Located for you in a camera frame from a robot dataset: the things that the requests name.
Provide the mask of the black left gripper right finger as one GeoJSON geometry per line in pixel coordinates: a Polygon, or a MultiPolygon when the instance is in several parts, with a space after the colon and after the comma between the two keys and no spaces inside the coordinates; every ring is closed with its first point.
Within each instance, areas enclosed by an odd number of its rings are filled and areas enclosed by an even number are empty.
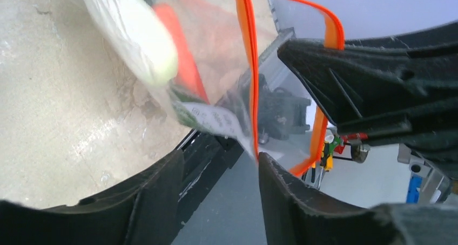
{"type": "Polygon", "coordinates": [[[268,244],[457,244],[457,207],[366,209],[302,182],[261,152],[259,188],[268,244]]]}

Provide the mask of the white toy radish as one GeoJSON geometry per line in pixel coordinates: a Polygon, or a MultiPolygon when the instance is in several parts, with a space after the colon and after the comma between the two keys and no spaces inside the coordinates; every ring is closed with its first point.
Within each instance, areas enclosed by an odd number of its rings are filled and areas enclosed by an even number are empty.
{"type": "Polygon", "coordinates": [[[153,11],[156,0],[83,0],[95,25],[145,85],[164,86],[178,73],[172,36],[153,11]]]}

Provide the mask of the orange toy carrot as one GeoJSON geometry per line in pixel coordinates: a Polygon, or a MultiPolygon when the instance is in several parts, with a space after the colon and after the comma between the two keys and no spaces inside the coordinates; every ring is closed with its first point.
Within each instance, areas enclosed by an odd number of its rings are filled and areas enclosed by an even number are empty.
{"type": "Polygon", "coordinates": [[[193,55],[188,48],[184,31],[173,8],[167,4],[156,4],[154,12],[172,36],[178,52],[178,73],[175,81],[191,93],[209,103],[203,82],[193,55]]]}

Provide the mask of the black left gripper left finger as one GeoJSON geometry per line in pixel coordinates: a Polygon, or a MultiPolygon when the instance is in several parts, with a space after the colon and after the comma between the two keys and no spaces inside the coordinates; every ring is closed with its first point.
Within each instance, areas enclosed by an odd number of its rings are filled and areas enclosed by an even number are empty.
{"type": "Polygon", "coordinates": [[[3,200],[1,244],[170,244],[183,169],[183,152],[175,150],[74,206],[35,209],[3,200]]]}

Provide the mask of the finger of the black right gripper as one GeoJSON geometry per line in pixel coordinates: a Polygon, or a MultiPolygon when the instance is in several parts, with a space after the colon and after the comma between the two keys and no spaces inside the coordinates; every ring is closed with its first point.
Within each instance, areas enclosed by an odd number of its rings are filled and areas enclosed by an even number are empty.
{"type": "Polygon", "coordinates": [[[348,40],[343,50],[290,39],[278,57],[340,134],[373,146],[457,146],[457,22],[348,40]]]}

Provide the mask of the clear zip top bag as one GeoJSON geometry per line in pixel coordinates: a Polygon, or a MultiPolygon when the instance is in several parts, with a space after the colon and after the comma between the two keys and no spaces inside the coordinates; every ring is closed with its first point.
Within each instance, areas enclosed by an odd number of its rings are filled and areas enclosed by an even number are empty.
{"type": "MultiPolygon", "coordinates": [[[[321,13],[324,46],[343,48],[344,29],[334,13],[307,0],[285,1],[321,13]]],[[[279,32],[258,23],[254,0],[156,0],[152,7],[162,3],[171,6],[180,21],[209,103],[178,85],[175,77],[158,87],[141,81],[154,99],[181,125],[233,139],[253,159],[263,152],[262,134],[286,140],[288,134],[280,129],[291,128],[294,116],[281,107],[294,98],[287,93],[271,93],[262,85],[260,73],[260,56],[279,32]]],[[[262,0],[260,8],[271,22],[268,0],[262,0]]],[[[308,157],[287,168],[296,176],[329,171],[333,152],[342,151],[341,138],[313,98],[312,102],[315,109],[308,157]]]]}

